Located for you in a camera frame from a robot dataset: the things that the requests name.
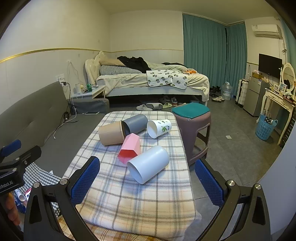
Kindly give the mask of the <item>white cup with green print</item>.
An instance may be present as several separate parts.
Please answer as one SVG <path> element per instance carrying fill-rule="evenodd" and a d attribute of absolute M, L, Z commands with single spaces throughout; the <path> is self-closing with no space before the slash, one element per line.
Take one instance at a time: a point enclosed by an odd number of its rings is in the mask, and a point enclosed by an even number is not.
<path fill-rule="evenodd" d="M 147 132 L 151 138 L 158 138 L 171 131 L 171 122 L 165 120 L 149 120 L 147 122 Z"/>

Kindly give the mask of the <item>pink hexagonal cup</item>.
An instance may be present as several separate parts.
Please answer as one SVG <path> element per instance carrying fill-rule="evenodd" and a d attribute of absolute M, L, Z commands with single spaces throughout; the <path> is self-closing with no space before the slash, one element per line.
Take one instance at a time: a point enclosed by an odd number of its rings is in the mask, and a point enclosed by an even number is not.
<path fill-rule="evenodd" d="M 140 138 L 138 135 L 131 133 L 125 137 L 125 140 L 118 153 L 118 159 L 124 165 L 140 154 Z"/>

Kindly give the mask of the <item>large white cylinder cup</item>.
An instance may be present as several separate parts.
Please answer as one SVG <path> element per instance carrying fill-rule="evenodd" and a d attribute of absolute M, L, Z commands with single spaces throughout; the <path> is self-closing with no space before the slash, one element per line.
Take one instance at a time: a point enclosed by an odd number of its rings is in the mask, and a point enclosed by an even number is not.
<path fill-rule="evenodd" d="M 132 177 L 139 184 L 145 184 L 161 172 L 169 162 L 168 152 L 161 146 L 154 146 L 132 158 L 126 164 Z"/>

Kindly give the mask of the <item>grey sofa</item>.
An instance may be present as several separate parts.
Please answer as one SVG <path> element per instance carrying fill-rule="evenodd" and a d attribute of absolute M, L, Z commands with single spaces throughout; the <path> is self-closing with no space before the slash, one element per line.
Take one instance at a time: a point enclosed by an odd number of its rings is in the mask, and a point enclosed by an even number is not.
<path fill-rule="evenodd" d="M 59 83 L 52 83 L 13 104 L 1 114 L 1 147 L 14 140 L 21 148 L 4 159 L 12 161 L 34 146 L 41 147 L 35 164 L 54 175 L 63 177 L 70 163 L 109 112 L 105 98 L 74 99 L 78 113 L 74 120 L 62 124 L 68 101 Z"/>

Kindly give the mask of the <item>plaid blanket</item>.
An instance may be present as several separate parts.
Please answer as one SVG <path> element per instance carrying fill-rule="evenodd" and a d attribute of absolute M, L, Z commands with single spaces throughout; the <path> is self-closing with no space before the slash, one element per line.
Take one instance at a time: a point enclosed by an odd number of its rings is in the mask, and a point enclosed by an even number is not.
<path fill-rule="evenodd" d="M 64 173 L 70 177 L 91 156 L 100 161 L 100 170 L 78 210 L 85 221 L 120 232 L 183 240 L 191 224 L 202 217 L 195 208 L 191 178 L 181 134 L 175 116 L 167 111 L 147 111 L 149 120 L 167 119 L 172 130 L 156 139 L 139 134 L 142 152 L 163 147 L 169 164 L 145 184 L 132 177 L 118 159 L 120 145 L 104 146 L 95 128 L 84 141 Z"/>

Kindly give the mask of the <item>blue laundry basket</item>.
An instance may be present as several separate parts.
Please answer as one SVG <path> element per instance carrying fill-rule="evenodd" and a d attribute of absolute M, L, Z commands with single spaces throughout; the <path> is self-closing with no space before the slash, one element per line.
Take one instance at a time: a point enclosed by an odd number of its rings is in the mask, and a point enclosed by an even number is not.
<path fill-rule="evenodd" d="M 266 141 L 270 137 L 277 124 L 278 120 L 273 120 L 270 117 L 261 114 L 256 126 L 256 136 L 261 140 Z"/>

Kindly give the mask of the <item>white dressing table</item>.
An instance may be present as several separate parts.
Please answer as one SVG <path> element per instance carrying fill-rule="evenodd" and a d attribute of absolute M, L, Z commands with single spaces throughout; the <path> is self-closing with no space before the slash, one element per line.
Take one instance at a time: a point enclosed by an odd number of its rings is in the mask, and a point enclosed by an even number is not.
<path fill-rule="evenodd" d="M 280 94 L 273 92 L 269 88 L 266 88 L 265 94 L 262 99 L 260 113 L 263 114 L 263 111 L 266 110 L 267 113 L 271 113 L 271 116 L 274 116 L 275 110 L 279 110 L 280 106 L 288 111 L 289 115 L 281 132 L 280 138 L 278 139 L 278 146 L 281 144 L 285 131 L 287 130 L 288 125 L 290 124 L 290 121 L 292 119 L 293 111 L 295 110 L 295 103 L 289 101 L 287 98 L 281 96 Z"/>

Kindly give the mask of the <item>striped grey pillow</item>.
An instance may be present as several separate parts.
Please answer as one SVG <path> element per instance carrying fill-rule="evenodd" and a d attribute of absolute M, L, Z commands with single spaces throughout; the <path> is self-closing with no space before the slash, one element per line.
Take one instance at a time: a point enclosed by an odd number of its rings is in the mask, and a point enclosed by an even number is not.
<path fill-rule="evenodd" d="M 118 74 L 140 74 L 139 70 L 125 66 L 102 65 L 99 70 L 100 75 L 118 75 Z"/>

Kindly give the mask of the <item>grey slipper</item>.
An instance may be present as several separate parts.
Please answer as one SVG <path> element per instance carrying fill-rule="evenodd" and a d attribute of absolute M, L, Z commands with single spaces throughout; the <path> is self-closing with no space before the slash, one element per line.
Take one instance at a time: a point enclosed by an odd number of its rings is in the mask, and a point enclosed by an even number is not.
<path fill-rule="evenodd" d="M 145 104 L 141 104 L 136 107 L 138 111 L 152 111 L 152 108 L 148 108 Z"/>

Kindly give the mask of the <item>clear water jug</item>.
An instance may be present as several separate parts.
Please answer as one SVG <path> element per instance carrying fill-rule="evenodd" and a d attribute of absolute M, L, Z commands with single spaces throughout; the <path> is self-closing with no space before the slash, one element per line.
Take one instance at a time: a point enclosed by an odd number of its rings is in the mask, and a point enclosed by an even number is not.
<path fill-rule="evenodd" d="M 232 86 L 229 82 L 225 82 L 221 89 L 221 95 L 224 100 L 230 100 L 232 95 Z"/>

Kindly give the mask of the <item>white suitcase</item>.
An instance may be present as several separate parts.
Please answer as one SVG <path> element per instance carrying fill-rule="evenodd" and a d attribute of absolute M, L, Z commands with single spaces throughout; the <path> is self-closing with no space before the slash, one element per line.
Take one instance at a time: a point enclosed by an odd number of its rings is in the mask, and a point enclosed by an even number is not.
<path fill-rule="evenodd" d="M 244 106 L 247 90 L 248 90 L 248 81 L 245 79 L 240 79 L 237 93 L 236 93 L 235 104 L 237 104 L 241 108 L 243 108 Z"/>

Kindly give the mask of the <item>black clothing on bed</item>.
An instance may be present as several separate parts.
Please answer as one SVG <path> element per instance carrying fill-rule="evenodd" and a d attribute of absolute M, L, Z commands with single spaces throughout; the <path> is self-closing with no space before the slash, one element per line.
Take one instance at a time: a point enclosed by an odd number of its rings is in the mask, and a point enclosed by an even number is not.
<path fill-rule="evenodd" d="M 121 61 L 126 67 L 136 69 L 141 73 L 146 73 L 147 71 L 151 71 L 148 64 L 144 61 L 142 57 L 131 57 L 128 58 L 126 56 L 117 57 L 119 61 Z"/>

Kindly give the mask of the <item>patterned white bed mat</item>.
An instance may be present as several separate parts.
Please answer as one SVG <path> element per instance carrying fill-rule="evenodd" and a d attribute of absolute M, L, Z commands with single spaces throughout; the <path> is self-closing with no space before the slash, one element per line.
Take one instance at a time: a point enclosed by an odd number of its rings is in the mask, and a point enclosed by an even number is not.
<path fill-rule="evenodd" d="M 151 70 L 146 74 L 149 87 L 169 85 L 178 89 L 186 89 L 188 86 L 187 75 L 178 70 Z"/>

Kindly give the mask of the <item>teal curtain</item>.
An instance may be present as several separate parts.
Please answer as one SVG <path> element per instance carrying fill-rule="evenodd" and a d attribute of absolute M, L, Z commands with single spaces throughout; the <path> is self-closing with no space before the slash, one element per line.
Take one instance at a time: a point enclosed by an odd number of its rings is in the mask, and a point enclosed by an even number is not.
<path fill-rule="evenodd" d="M 226 26 L 183 15 L 184 64 L 209 78 L 210 87 L 229 82 L 235 93 L 247 64 L 245 23 Z"/>

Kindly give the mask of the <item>white air conditioner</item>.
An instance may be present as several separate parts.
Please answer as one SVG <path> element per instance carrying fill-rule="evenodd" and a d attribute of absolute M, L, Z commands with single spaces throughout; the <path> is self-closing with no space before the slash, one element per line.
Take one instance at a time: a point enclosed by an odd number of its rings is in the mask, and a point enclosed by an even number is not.
<path fill-rule="evenodd" d="M 282 39 L 281 29 L 276 24 L 260 24 L 251 27 L 256 37 Z"/>

